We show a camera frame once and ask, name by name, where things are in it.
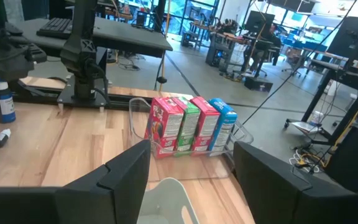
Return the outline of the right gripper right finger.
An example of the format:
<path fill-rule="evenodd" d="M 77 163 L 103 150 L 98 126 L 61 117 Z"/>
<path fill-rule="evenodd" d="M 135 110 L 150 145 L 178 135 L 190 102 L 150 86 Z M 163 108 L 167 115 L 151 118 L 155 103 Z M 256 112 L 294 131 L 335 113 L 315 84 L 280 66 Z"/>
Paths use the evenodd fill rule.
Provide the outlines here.
<path fill-rule="evenodd" d="M 358 193 L 242 141 L 235 142 L 233 157 L 256 223 L 358 223 Z"/>

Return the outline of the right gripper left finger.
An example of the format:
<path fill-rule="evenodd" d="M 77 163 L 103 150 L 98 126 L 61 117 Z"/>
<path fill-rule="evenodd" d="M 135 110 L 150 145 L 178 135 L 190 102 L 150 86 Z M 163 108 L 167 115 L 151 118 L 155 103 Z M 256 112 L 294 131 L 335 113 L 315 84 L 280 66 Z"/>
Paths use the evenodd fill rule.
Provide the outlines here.
<path fill-rule="evenodd" d="M 150 150 L 142 140 L 63 187 L 0 187 L 0 223 L 136 223 Z"/>

